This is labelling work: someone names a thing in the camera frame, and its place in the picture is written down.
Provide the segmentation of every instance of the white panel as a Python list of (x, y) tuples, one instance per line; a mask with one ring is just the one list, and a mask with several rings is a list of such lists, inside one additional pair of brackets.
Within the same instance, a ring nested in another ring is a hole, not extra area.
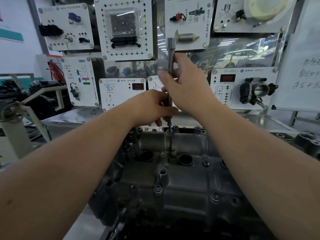
[(149, 89), (161, 91), (162, 87), (163, 87), (163, 84), (160, 81), (158, 76), (149, 76), (148, 77), (148, 88)]
[[(218, 68), (214, 69), (211, 74), (210, 87), (216, 98), (223, 104), (228, 105), (231, 109), (240, 110), (263, 110), (259, 105), (242, 104), (240, 102), (240, 86), (246, 78), (266, 78), (267, 85), (275, 83), (278, 72), (273, 72), (274, 67), (251, 67), (251, 68)], [(234, 82), (220, 82), (222, 75), (235, 75)], [(271, 96), (262, 97), (263, 104), (269, 105)]]
[[(91, 59), (89, 57), (64, 57), (63, 60), (62, 67), (70, 101), (75, 106), (98, 106), (99, 96)], [(71, 93), (71, 87), (79, 92), (79, 100)]]
[(146, 91), (144, 78), (103, 78), (99, 80), (101, 103), (104, 111), (122, 104)]
[[(258, 0), (246, 0), (247, 3), (259, 2)], [(290, 23), (296, 0), (289, 0), (288, 5), (271, 20), (257, 20), (251, 15), (247, 20), (241, 19), (236, 22), (236, 12), (244, 10), (245, 0), (218, 0), (217, 11), (214, 17), (213, 29), (222, 33), (280, 33), (284, 32)]]
[[(63, 30), (60, 36), (45, 37), (53, 51), (90, 50), (94, 48), (88, 6), (85, 3), (43, 7), (38, 9), (42, 25), (56, 25)], [(80, 43), (79, 38), (88, 40)]]
[(320, 112), (320, 0), (305, 0), (294, 34), (280, 67), (278, 91), (272, 105), (278, 109)]
[[(106, 18), (108, 12), (116, 12), (117, 9), (124, 8), (135, 8), (140, 13), (140, 34), (137, 37), (137, 44), (141, 47), (137, 45), (111, 47), (112, 43), (110, 40), (112, 37), (110, 37), (108, 32), (111, 27)], [(98, 2), (95, 2), (95, 10), (102, 56), (105, 56), (107, 60), (113, 61), (149, 60), (153, 57), (151, 0), (98, 0)]]
[[(200, 36), (193, 42), (177, 42), (176, 51), (207, 48), (214, 11), (213, 0), (165, 0), (164, 4), (166, 38), (174, 38), (177, 30), (180, 35), (192, 33)], [(170, 21), (178, 12), (183, 13), (186, 20)]]

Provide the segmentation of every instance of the mounting screw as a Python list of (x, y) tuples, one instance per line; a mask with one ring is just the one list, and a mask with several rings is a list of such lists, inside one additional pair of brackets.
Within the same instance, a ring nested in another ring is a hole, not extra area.
[(202, 165), (205, 166), (206, 168), (210, 166), (210, 162), (208, 161), (203, 161)]
[(162, 187), (161, 187), (160, 185), (156, 185), (156, 186), (154, 187), (153, 192), (154, 192), (155, 194), (157, 194), (157, 195), (161, 194), (161, 193), (162, 193)]
[(220, 196), (217, 193), (212, 193), (211, 196), (210, 196), (210, 199), (214, 203), (219, 203)]

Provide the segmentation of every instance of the car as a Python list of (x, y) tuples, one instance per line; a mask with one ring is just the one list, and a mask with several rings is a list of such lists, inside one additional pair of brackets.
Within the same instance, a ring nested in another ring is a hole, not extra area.
[(257, 55), (258, 52), (253, 49), (241, 49), (232, 52), (224, 53), (224, 57), (219, 59), (214, 65), (214, 68), (229, 68), (235, 67), (239, 60), (247, 59)]
[(239, 60), (236, 67), (271, 67), (275, 56), (276, 48), (267, 49), (257, 55)]

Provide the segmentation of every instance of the training display board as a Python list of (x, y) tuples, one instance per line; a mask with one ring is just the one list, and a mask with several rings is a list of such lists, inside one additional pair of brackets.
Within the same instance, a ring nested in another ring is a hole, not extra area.
[(99, 80), (99, 87), (102, 109), (107, 111), (146, 91), (146, 80), (144, 78), (104, 78)]
[(158, 76), (149, 76), (148, 77), (148, 88), (149, 89), (161, 91), (162, 87), (163, 87), (163, 84), (160, 81)]
[(105, 60), (153, 58), (151, 0), (94, 1), (101, 52)]
[(213, 0), (164, 0), (164, 4), (165, 37), (176, 38), (176, 51), (206, 49), (210, 42)]
[(217, 33), (280, 33), (289, 26), (296, 0), (218, 0)]
[(102, 59), (90, 57), (61, 58), (71, 104), (74, 106), (99, 106), (100, 93), (97, 80), (105, 77)]
[(41, 7), (39, 27), (49, 50), (72, 51), (94, 48), (88, 5), (85, 3)]
[(305, 0), (284, 53), (273, 109), (320, 112), (320, 0)]
[[(218, 68), (211, 73), (210, 87), (216, 98), (235, 110), (263, 110), (258, 104), (240, 102), (240, 86), (246, 78), (266, 78), (265, 83), (275, 83), (278, 70), (275, 67)], [(263, 104), (269, 106), (272, 96), (264, 96)]]

